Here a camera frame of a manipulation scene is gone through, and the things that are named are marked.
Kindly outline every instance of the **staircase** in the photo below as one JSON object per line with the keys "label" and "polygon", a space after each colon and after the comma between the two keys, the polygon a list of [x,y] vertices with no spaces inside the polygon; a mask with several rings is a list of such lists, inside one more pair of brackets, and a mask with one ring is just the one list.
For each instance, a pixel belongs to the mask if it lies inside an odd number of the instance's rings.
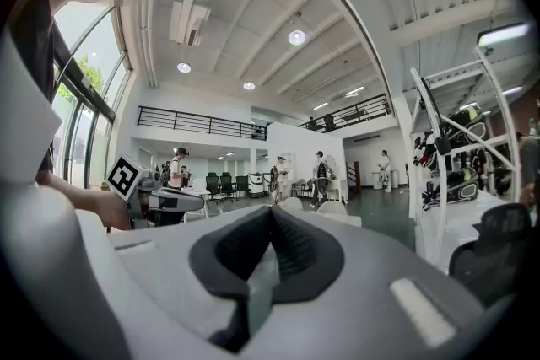
{"label": "staircase", "polygon": [[354,195],[360,195],[360,166],[358,161],[354,161],[354,164],[347,164],[347,187],[349,200]]}

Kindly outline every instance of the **air conditioner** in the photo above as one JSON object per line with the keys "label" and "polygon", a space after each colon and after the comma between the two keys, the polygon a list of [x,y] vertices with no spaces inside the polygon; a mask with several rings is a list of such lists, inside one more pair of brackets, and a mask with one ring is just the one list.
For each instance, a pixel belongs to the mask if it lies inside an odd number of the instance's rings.
{"label": "air conditioner", "polygon": [[169,39],[179,44],[199,46],[201,28],[208,21],[210,9],[194,5],[193,0],[174,2],[170,16]]}

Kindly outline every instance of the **balcony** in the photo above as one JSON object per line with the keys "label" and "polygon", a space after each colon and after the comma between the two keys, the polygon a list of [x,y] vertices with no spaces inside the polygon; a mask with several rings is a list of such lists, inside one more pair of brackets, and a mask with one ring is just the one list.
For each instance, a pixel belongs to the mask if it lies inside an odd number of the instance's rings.
{"label": "balcony", "polygon": [[348,126],[372,121],[382,116],[390,115],[390,106],[384,94],[379,94],[358,104],[353,104],[333,113],[318,117],[299,125],[306,129],[319,132],[332,132]]}
{"label": "balcony", "polygon": [[259,141],[267,140],[267,128],[265,126],[141,105],[138,108],[137,126],[153,126]]}

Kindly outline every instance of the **tree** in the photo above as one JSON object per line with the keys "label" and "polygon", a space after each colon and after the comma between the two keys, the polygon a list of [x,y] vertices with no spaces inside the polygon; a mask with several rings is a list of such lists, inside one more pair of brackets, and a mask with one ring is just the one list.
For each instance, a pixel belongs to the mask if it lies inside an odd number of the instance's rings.
{"label": "tree", "polygon": [[[90,84],[94,88],[95,92],[97,94],[101,94],[105,84],[103,77],[101,76],[101,70],[98,67],[91,67],[88,64],[88,56],[85,56],[82,59],[75,59],[75,61],[77,62],[78,67],[80,67],[81,71],[83,71],[84,76],[90,81]],[[54,76],[57,77],[59,72],[60,71],[58,71],[58,68],[55,65]],[[73,94],[63,83],[60,84],[60,87],[58,87],[58,93],[61,94],[67,102],[73,102]]]}

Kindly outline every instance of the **gray floor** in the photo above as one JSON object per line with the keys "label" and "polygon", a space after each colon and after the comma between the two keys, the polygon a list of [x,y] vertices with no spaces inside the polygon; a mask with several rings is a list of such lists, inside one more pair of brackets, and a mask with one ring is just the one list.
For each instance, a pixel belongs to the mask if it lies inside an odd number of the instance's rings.
{"label": "gray floor", "polygon": [[[241,198],[239,201],[210,202],[208,211],[210,216],[218,216],[223,212],[230,212],[239,208],[254,206],[256,204],[270,204],[270,198]],[[302,200],[305,210],[310,208],[309,199]],[[379,233],[393,237],[414,250],[414,222],[408,218],[408,191],[405,188],[395,189],[392,192],[364,188],[359,196],[352,197],[347,204],[349,215],[362,217],[362,227],[372,229]]]}

